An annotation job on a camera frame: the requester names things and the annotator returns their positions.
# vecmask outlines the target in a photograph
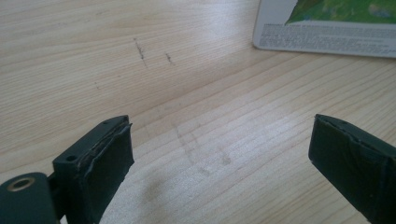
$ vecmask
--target scratch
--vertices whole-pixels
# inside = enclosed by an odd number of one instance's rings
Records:
[[[165,55],[166,55],[166,58],[168,59],[168,62],[169,62],[170,64],[172,64],[172,65],[175,65],[175,64],[172,62],[171,56],[170,56],[168,53],[166,53],[166,52],[165,52]]]
[[[134,44],[136,45],[137,50],[139,50],[140,59],[143,61],[143,64],[147,68],[148,66],[146,65],[145,54],[144,54],[145,51],[143,51],[142,47],[137,43],[137,39],[136,38],[134,38]]]

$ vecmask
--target wooden table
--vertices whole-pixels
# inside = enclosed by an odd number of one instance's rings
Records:
[[[0,182],[129,115],[101,223],[363,223],[307,158],[317,113],[396,145],[392,59],[257,50],[259,0],[0,2]]]

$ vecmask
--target light wood tabletop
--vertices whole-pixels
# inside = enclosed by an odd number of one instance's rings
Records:
[[[396,145],[396,61],[258,50],[259,0],[0,1],[0,183],[128,115],[101,223],[364,223],[307,157],[314,116]]]

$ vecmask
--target green picture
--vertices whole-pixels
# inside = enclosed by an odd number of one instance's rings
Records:
[[[296,21],[396,23],[396,0],[298,0],[287,23]]]

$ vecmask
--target dark scuff mark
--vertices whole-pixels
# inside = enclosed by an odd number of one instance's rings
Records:
[[[165,55],[166,55],[166,58],[168,59],[168,62],[169,62],[170,64],[172,64],[172,65],[175,65],[175,64],[172,62],[171,56],[170,56],[168,53],[166,53],[166,52],[165,52]]]
[[[145,51],[143,51],[142,47],[137,43],[136,38],[134,38],[134,44],[136,45],[137,50],[139,50],[140,59],[143,61],[145,66],[148,67],[145,62],[145,54],[144,54]]]

